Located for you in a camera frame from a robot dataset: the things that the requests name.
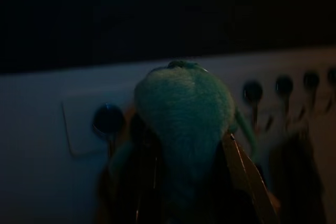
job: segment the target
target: white wall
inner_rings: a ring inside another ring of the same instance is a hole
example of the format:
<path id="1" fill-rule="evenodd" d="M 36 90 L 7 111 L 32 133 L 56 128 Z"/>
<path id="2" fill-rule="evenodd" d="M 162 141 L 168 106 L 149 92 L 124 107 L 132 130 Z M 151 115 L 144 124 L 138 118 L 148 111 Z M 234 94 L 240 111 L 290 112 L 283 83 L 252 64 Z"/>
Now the white wall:
<path id="1" fill-rule="evenodd" d="M 294 79 L 293 97 L 304 99 L 305 70 L 321 74 L 321 92 L 329 92 L 324 76 L 336 65 L 336 48 L 198 59 L 228 83 L 238 103 L 242 85 L 257 78 L 264 87 L 261 108 L 280 105 L 274 94 L 277 75 Z M 104 153 L 85 158 L 70 155 L 61 102 L 67 94 L 136 84 L 152 68 L 145 62 L 48 73 L 0 77 L 0 220 L 1 223 L 92 223 L 98 175 Z"/>

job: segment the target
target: hanging item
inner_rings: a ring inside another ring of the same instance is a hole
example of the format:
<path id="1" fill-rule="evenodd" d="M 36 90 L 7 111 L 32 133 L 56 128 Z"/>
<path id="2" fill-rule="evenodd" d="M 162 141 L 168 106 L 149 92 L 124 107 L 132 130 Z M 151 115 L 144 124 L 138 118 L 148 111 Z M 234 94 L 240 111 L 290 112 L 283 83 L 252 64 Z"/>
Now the hanging item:
<path id="1" fill-rule="evenodd" d="M 200 65 L 174 61 L 135 89 L 131 141 L 108 174 L 113 223 L 278 223 L 258 170 L 236 143 L 254 130 L 228 88 Z"/>
<path id="2" fill-rule="evenodd" d="M 282 149 L 282 161 L 286 175 L 293 223 L 327 223 L 322 203 L 321 182 L 308 127 L 289 138 Z"/>

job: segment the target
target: dark wall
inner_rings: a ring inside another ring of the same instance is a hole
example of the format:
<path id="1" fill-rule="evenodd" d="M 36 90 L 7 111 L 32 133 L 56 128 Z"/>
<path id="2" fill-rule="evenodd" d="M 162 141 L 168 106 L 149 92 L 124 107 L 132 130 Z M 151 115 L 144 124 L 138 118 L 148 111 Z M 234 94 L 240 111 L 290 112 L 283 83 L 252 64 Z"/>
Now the dark wall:
<path id="1" fill-rule="evenodd" d="M 334 0 L 4 0 L 1 72 L 335 43 Z"/>

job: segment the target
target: hook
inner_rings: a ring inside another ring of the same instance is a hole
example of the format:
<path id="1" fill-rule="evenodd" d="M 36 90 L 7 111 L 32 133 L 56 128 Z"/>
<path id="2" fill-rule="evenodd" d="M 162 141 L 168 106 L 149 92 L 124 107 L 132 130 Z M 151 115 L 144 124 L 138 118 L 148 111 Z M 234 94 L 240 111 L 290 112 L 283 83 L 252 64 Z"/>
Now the hook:
<path id="1" fill-rule="evenodd" d="M 258 131 L 258 105 L 263 97 L 262 87 L 257 81 L 250 81 L 244 85 L 244 98 L 248 104 L 252 107 L 252 126 L 255 132 Z M 264 132 L 267 132 L 272 126 L 274 118 L 269 117 Z"/>
<path id="2" fill-rule="evenodd" d="M 101 106 L 93 119 L 94 132 L 105 138 L 109 144 L 108 156 L 114 154 L 116 134 L 120 132 L 125 125 L 125 118 L 119 107 L 112 103 L 106 103 Z"/>
<path id="3" fill-rule="evenodd" d="M 311 113 L 314 110 L 316 102 L 316 92 L 320 84 L 320 77 L 314 71 L 308 71 L 304 74 L 303 85 L 306 91 L 310 95 L 309 101 L 309 112 Z"/>
<path id="4" fill-rule="evenodd" d="M 276 81 L 276 92 L 285 105 L 285 116 L 289 111 L 289 97 L 293 91 L 293 81 L 289 76 L 280 76 Z"/>
<path id="5" fill-rule="evenodd" d="M 324 110 L 324 113 L 328 113 L 336 101 L 336 68 L 329 69 L 328 82 L 329 82 L 329 85 L 334 89 L 334 92 L 328 102 L 326 109 Z"/>

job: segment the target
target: plush fabric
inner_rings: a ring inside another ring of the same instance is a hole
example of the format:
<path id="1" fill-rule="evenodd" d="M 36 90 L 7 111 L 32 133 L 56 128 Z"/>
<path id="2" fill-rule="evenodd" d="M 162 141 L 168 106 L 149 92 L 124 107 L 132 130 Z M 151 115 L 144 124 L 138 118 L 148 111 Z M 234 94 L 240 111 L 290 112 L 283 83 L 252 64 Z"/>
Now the plush fabric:
<path id="1" fill-rule="evenodd" d="M 181 208 L 206 194 L 216 148 L 235 119 L 253 138 L 228 88 L 193 62 L 154 69 L 136 86 L 134 101 L 162 144 L 166 200 Z"/>

